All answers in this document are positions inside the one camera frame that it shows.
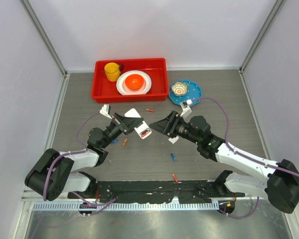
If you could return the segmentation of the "white battery cover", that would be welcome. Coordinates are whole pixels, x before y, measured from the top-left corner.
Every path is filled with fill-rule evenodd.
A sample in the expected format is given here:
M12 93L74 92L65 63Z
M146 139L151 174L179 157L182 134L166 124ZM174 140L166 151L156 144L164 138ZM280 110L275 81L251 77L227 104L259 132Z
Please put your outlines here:
M170 141L172 144L176 143L178 140L179 140L178 136L168 139L168 141Z

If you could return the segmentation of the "white red remote control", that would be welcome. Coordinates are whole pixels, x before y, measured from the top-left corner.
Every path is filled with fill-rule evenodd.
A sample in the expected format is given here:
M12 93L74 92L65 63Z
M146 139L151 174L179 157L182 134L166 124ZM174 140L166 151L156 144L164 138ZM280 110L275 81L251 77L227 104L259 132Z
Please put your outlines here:
M128 118L142 118L141 115L138 113L138 111L135 108L130 109L129 111L127 111L124 114L125 117ZM150 129L150 127L148 126L148 124L144 121L144 119L142 119L142 121L140 123L137 124L136 127L134 127L134 131L138 134L138 136L141 138L141 132L146 130L146 129Z

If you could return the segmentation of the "red orange AAA battery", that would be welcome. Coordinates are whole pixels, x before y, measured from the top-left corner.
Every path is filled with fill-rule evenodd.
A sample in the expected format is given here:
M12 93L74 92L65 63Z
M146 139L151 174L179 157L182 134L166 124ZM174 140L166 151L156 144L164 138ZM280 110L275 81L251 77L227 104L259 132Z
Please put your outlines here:
M172 177L173 177L175 183L178 183L178 179L177 179L176 175L175 175L174 173L172 173L171 175L172 175Z

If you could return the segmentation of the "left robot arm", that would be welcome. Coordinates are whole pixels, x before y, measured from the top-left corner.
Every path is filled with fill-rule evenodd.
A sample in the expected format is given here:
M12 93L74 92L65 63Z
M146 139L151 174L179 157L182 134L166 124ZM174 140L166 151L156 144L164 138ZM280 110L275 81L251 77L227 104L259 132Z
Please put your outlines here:
M89 131L87 144L82 150L59 152L47 149L25 177L25 186L45 201L53 201L62 193L80 193L86 199L92 198L96 193L96 180L82 169L101 165L108 155L106 147L121 134L135 131L145 139L151 133L135 109L124 116L114 114L110 119L105 129L95 127Z

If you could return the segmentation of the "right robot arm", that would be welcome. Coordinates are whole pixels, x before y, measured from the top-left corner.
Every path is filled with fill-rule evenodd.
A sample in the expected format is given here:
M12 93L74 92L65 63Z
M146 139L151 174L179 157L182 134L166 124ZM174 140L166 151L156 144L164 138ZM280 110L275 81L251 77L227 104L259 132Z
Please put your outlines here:
M203 116L194 116L186 122L176 111L153 122L150 128L170 140L179 137L197 145L197 151L206 159L230 165L245 173L244 176L225 171L218 177L215 191L225 197L244 193L267 199L276 209L291 214L299 203L299 171L286 159L281 162L257 157L240 151L211 132Z

